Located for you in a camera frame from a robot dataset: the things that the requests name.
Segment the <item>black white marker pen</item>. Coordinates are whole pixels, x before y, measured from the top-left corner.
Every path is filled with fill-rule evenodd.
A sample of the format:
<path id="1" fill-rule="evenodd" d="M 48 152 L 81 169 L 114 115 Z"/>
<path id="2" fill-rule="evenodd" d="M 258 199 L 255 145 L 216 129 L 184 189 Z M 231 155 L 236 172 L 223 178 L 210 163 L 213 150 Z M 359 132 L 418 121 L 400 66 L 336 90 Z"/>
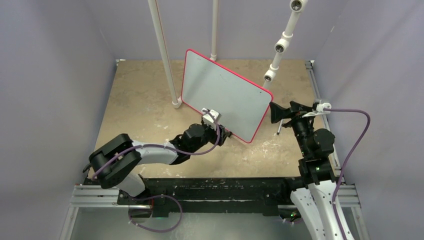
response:
<path id="1" fill-rule="evenodd" d="M 281 131 L 282 131 L 282 127 L 283 127 L 283 124 L 284 124 L 284 120 L 282 119 L 282 120 L 279 122 L 279 125 L 278 125 L 278 129 L 277 129 L 277 132 L 276 132 L 276 134 L 277 134 L 277 135 L 279 135 L 279 134 L 281 133 Z"/>

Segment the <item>pink-framed whiteboard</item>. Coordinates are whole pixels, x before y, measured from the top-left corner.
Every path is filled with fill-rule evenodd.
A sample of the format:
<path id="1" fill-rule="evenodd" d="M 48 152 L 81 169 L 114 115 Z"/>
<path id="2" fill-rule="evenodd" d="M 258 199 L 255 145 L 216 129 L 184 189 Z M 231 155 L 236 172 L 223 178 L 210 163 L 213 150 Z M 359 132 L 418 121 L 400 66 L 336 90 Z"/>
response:
<path id="1" fill-rule="evenodd" d="M 220 113 L 219 123 L 241 141 L 250 144 L 274 99 L 262 86 L 199 52 L 185 52 L 181 100 L 201 113 Z"/>

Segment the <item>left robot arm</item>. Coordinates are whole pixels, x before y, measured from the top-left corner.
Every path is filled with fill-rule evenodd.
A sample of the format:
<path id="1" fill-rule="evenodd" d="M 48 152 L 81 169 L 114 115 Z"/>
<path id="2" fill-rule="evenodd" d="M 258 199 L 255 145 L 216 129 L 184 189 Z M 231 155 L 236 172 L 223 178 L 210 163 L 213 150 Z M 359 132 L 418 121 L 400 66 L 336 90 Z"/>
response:
<path id="1" fill-rule="evenodd" d="M 122 133 L 89 156 L 93 179 L 103 189 L 117 187 L 138 205 L 146 203 L 149 191 L 141 175 L 133 172 L 142 164 L 178 165 L 198 156 L 203 146 L 222 146 L 232 132 L 219 125 L 217 129 L 205 123 L 194 123 L 182 134 L 164 144 L 142 143 Z"/>

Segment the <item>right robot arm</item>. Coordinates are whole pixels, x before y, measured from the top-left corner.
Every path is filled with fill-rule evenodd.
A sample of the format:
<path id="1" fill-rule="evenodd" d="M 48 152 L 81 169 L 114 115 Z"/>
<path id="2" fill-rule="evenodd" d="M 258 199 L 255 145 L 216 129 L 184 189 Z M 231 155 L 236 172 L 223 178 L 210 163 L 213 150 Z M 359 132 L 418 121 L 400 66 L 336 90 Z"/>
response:
<path id="1" fill-rule="evenodd" d="M 300 179 L 286 181 L 280 191 L 282 200 L 294 204 L 314 240 L 352 240 L 353 234 L 343 216 L 337 196 L 339 184 L 329 156 L 334 152 L 335 136 L 325 128 L 314 129 L 316 116 L 329 114 L 332 105 L 315 100 L 312 106 L 295 101 L 288 108 L 270 102 L 270 120 L 287 119 L 300 148 Z"/>

